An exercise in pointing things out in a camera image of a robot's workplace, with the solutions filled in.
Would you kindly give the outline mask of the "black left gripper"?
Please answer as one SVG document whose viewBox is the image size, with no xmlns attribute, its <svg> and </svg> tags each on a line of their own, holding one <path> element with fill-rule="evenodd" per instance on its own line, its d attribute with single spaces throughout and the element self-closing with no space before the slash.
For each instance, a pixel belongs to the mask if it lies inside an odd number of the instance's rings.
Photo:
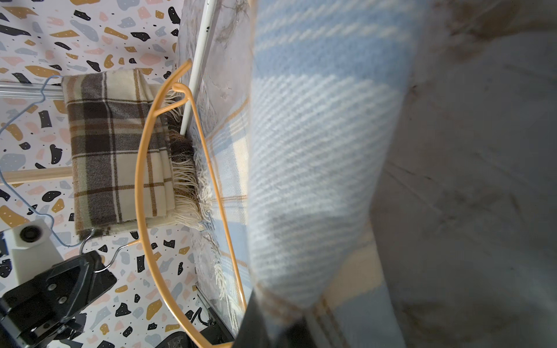
<svg viewBox="0 0 557 348">
<path fill-rule="evenodd" d="M 101 255 L 87 252 L 56 264 L 1 297 L 1 333 L 9 347 L 47 347 L 83 333 L 75 317 L 117 283 Z"/>
</svg>

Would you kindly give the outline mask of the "orange plastic hanger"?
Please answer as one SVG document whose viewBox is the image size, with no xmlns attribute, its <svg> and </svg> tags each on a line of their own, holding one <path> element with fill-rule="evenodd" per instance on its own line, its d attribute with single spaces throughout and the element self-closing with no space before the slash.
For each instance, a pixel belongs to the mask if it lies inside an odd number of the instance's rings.
<svg viewBox="0 0 557 348">
<path fill-rule="evenodd" d="M 78 229 L 133 229 L 162 301 L 199 347 L 210 341 L 180 310 L 152 252 L 149 229 L 181 223 L 197 226 L 200 206 L 194 164 L 171 157 L 171 138 L 163 117 L 194 104 L 181 77 L 184 62 L 157 91 L 139 69 L 65 78 L 62 89 L 70 116 L 75 208 Z"/>
</svg>

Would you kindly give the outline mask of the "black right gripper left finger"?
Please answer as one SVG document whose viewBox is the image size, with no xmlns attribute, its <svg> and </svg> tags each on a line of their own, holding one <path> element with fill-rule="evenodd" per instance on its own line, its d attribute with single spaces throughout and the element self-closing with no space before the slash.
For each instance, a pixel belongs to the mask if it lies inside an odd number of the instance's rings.
<svg viewBox="0 0 557 348">
<path fill-rule="evenodd" d="M 267 334 L 263 314 L 255 292 L 250 295 L 248 306 L 233 348 L 270 348 L 271 342 Z"/>
</svg>

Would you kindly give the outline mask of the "blue plaid scarf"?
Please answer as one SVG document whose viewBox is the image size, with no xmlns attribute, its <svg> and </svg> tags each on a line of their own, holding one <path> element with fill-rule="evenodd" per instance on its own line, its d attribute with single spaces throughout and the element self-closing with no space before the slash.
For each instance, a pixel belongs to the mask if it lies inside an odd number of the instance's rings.
<svg viewBox="0 0 557 348">
<path fill-rule="evenodd" d="M 202 208 L 234 338 L 404 347 L 369 210 L 427 1 L 221 1 L 197 105 Z"/>
</svg>

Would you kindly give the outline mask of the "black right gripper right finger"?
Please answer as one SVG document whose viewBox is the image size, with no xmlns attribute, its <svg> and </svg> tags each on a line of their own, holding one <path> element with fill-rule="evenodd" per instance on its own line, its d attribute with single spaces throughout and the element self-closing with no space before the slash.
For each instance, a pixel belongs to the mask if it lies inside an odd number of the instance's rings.
<svg viewBox="0 0 557 348">
<path fill-rule="evenodd" d="M 305 319 L 285 329 L 278 338 L 280 348 L 316 348 Z"/>
</svg>

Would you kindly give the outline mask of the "brown plaid scarf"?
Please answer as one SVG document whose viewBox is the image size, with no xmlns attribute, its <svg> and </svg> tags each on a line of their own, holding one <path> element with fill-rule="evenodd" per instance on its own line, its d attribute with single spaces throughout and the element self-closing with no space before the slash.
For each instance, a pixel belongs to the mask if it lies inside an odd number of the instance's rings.
<svg viewBox="0 0 557 348">
<path fill-rule="evenodd" d="M 63 78 L 73 167 L 75 230 L 134 231 L 134 187 L 139 145 L 159 86 L 139 69 Z M 144 165 L 147 226 L 201 229 L 197 168 L 191 141 L 179 132 L 180 109 L 155 120 Z"/>
</svg>

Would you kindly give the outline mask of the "light blue wire hanger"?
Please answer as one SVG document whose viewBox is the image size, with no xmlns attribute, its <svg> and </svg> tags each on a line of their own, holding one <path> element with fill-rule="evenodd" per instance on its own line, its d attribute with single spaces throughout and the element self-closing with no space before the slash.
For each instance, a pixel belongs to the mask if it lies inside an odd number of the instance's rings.
<svg viewBox="0 0 557 348">
<path fill-rule="evenodd" d="M 75 247 L 70 132 L 62 78 L 1 84 L 1 230 L 37 220 Z"/>
</svg>

